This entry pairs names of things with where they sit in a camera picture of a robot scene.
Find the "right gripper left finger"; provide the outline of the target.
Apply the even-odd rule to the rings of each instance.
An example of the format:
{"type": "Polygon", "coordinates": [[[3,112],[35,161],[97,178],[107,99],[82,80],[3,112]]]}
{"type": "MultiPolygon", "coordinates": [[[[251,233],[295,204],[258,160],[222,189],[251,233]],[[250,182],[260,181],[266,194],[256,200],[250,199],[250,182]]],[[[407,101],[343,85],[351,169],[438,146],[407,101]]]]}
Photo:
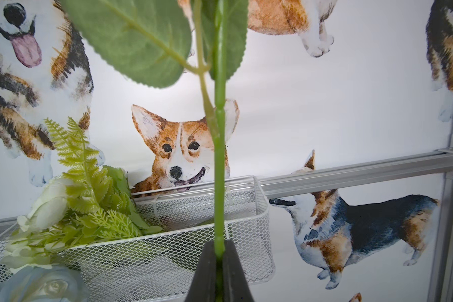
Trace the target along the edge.
{"type": "Polygon", "coordinates": [[[205,243],[185,302],[216,300],[216,255],[214,241],[205,243]]]}

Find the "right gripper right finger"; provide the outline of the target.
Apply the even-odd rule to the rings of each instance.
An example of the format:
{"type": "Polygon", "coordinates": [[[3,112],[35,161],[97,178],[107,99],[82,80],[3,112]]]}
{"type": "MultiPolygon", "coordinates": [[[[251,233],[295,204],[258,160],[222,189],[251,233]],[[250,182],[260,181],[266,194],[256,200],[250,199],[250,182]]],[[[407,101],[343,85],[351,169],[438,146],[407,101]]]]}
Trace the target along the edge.
{"type": "Polygon", "coordinates": [[[222,262],[223,301],[254,302],[235,244],[232,240],[225,240],[225,252],[222,262]]]}

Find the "pink rose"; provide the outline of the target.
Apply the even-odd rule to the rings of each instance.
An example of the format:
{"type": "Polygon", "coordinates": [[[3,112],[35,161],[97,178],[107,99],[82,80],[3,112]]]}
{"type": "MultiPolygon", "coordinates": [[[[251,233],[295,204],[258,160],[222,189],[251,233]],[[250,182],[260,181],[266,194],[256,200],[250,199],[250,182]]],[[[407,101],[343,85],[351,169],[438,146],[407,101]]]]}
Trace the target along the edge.
{"type": "Polygon", "coordinates": [[[63,1],[73,25],[109,65],[153,88],[175,84],[185,70],[200,80],[214,145],[216,300],[223,301],[225,252],[226,82],[244,56],[247,1],[63,1]]]}

